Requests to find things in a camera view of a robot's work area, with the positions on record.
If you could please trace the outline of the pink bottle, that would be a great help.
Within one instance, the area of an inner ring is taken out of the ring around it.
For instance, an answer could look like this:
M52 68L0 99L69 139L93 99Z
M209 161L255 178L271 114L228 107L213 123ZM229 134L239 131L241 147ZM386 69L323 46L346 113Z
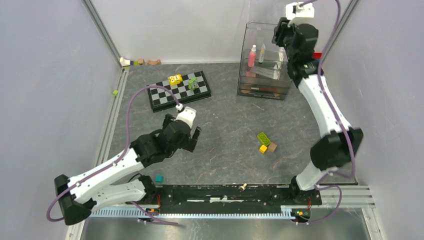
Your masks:
M247 66L249 68L252 68L254 66L254 64L255 64L256 55L257 55L256 49L257 49L256 45L253 44L252 45L252 48L251 48L251 50L249 52L249 55L248 55Z

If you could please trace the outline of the yellow toy block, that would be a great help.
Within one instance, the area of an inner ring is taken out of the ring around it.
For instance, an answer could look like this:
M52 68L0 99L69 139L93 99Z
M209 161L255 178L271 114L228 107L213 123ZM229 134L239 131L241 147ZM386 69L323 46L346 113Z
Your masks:
M178 85L183 81L183 77L181 74L171 75L167 79L171 86Z

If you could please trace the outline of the brown wooden cube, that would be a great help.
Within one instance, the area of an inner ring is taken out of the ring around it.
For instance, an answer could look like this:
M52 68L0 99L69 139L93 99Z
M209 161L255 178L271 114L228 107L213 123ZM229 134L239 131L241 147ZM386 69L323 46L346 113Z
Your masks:
M271 152L271 153L274 153L274 152L275 152L275 150L276 150L276 148L277 148L277 145L276 145L275 143L273 143L273 142L271 142L271 143L267 146L267 150L268 150L269 152Z

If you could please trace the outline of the teal cube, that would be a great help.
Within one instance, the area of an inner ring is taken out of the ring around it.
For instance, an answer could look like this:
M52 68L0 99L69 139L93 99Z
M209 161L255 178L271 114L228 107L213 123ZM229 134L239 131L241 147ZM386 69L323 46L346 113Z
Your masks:
M159 184L163 183L164 182L164 176L161 175L161 174L156 175L155 176L155 182L159 183Z

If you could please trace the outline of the green lego brick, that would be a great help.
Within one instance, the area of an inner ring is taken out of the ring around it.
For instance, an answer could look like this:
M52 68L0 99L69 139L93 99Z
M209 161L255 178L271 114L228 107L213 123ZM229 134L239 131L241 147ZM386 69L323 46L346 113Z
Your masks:
M269 146L271 144L271 140L267 137L267 135L264 132L261 132L257 135L258 140L261 142L264 146Z

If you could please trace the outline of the white cream tube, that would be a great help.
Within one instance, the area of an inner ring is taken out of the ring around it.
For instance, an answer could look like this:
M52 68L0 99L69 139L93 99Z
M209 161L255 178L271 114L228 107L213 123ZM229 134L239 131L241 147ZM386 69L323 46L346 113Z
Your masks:
M266 53L266 46L263 43L259 52L259 57L258 57L258 63L262 64L264 62L264 58L265 58L265 53Z

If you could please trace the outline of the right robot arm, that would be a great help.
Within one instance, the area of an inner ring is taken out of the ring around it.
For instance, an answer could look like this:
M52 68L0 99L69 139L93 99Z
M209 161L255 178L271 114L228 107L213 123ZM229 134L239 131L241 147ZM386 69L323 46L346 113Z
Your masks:
M353 163L364 137L361 128L353 128L346 120L328 89L321 61L313 56L318 36L314 26L282 17L272 38L285 50L288 75L307 100L321 136L310 149L310 162L289 184L288 198L295 204L315 196L324 177Z

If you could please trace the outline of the white chess pawn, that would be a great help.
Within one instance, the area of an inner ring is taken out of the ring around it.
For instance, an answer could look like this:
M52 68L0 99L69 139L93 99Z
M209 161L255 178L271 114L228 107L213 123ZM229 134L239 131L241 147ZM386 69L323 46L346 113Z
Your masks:
M247 184L246 184L246 183L244 183L243 185L241 185L241 186L240 186L240 189L241 189L242 191L244 191L244 190L245 190L245 188L246 188L246 186L247 186Z

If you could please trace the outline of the clear acrylic makeup organizer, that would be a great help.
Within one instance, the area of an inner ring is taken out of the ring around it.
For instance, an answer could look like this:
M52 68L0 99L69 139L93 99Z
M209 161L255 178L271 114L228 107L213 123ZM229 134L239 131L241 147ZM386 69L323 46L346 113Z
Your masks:
M272 43L274 28L278 22L272 24L250 21L246 24L237 84L239 96L284 100L292 84L299 85L303 78L316 73L317 62L313 53L300 52L292 47L279 47ZM262 44L266 47L264 61L258 63ZM248 57L253 45L256 45L254 67L278 68L279 79L250 72Z

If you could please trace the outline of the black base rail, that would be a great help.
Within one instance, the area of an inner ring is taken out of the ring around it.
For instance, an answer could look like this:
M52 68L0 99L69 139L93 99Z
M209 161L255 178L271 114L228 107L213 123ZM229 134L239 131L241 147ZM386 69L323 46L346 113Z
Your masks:
M161 214L278 214L282 206L320 206L322 198L286 184L164 184L139 203L158 205Z

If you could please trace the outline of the yellow cube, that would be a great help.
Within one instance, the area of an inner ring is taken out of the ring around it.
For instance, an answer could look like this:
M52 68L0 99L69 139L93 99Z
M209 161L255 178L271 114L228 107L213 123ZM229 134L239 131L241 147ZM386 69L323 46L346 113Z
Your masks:
M262 145L262 146L259 148L259 151L260 151L262 154L264 154L267 150L268 150L268 147L267 147L266 145Z

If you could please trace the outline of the green toy block on chessboard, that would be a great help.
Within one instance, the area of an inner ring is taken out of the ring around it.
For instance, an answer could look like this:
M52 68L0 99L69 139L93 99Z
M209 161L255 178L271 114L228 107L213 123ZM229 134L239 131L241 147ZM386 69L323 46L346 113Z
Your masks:
M198 78L196 76L192 77L188 81L188 88L191 91L194 91L198 87Z

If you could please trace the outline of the red blue bricks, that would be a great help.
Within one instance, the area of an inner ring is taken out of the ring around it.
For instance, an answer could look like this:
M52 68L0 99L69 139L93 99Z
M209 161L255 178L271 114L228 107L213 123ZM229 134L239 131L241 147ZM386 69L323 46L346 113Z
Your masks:
M323 59L324 55L323 55L322 52L314 52L312 54L312 57L315 58L318 61L321 61Z

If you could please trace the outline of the black white chessboard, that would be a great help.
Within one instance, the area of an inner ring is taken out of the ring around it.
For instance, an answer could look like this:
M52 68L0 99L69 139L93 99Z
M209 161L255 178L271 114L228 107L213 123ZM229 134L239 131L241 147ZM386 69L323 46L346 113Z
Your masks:
M149 88L147 90L150 107L154 113L175 107L176 101L172 95L175 95L182 104L212 96L209 83L202 70L185 74L181 77L182 82L176 85L170 85L167 79L154 84L155 86L167 88L168 91L161 88ZM197 87L193 90L189 89L189 81L192 78L196 78L197 80Z

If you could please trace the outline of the wooden blocks in corner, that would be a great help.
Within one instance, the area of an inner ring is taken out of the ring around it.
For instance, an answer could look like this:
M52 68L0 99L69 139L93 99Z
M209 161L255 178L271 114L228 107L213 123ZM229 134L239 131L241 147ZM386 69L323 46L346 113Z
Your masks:
M119 63L122 67L129 67L129 66L142 66L142 65L160 65L162 62L160 59L145 61L143 58L140 58L138 60L130 60L124 57L120 57Z

